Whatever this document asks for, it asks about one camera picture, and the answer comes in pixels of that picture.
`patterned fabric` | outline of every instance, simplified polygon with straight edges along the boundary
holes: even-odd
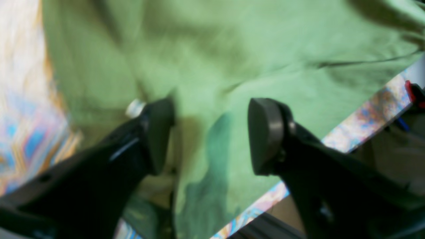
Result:
[[[81,139],[69,130],[52,87],[40,16],[38,0],[0,4],[0,195],[68,157]],[[323,142],[350,151],[406,109],[410,101],[403,75],[407,74],[391,80]],[[278,183],[213,238],[227,238],[288,194]],[[116,239],[139,238],[120,221]]]

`table surface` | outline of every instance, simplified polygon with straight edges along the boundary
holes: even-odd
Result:
[[[71,132],[44,42],[40,2],[3,0],[0,4],[0,195],[68,157],[81,139]],[[404,81],[418,66],[393,78],[324,139],[348,152],[371,137],[411,103]],[[230,236],[288,196],[281,182],[236,217],[214,239]],[[120,221],[116,239],[140,238]]]

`green fabric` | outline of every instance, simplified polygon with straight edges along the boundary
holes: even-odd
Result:
[[[425,26],[418,4],[43,0],[43,19],[58,86],[85,146],[126,120],[133,99],[173,98],[171,180],[158,191],[176,183],[177,234],[204,239],[278,181],[253,175],[249,99],[282,101],[325,136],[418,59]],[[135,197],[166,208],[145,193],[155,192],[156,179],[149,180]],[[131,205],[129,212],[143,214]],[[135,218],[131,224],[144,230]]]

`colorful patterned tablecloth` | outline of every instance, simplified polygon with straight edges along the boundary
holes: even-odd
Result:
[[[0,1],[0,195],[74,152],[80,134],[69,130],[47,58],[39,0]],[[330,132],[323,142],[348,152],[371,137],[410,100],[400,74]],[[278,183],[213,239],[224,239],[289,194]],[[116,239],[138,239],[120,221]]]

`green cloth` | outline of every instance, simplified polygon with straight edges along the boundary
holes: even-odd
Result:
[[[154,195],[174,187],[178,237],[205,239],[278,181],[252,172],[249,99],[284,102],[325,136],[419,58],[422,8],[412,0],[43,0],[43,19],[85,146],[125,121],[133,99],[173,98],[166,179],[148,179],[134,197],[166,208]],[[144,234],[138,213],[126,210]]]

